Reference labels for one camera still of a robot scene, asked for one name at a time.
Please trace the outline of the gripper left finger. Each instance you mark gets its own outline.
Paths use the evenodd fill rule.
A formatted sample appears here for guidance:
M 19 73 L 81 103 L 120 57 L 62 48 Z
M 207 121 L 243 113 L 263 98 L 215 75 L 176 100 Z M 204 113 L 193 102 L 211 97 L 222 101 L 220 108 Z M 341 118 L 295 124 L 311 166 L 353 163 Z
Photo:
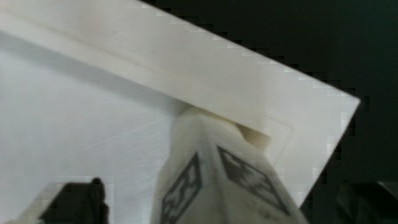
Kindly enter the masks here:
M 88 183 L 67 183 L 39 216 L 40 224 L 108 224 L 104 184 L 99 178 Z

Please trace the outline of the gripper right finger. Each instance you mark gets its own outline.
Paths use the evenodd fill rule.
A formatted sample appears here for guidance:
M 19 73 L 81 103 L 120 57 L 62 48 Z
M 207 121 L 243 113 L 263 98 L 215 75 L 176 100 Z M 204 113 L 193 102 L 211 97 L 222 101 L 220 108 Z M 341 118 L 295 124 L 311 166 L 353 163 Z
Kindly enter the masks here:
M 398 182 L 341 185 L 334 224 L 398 224 Z

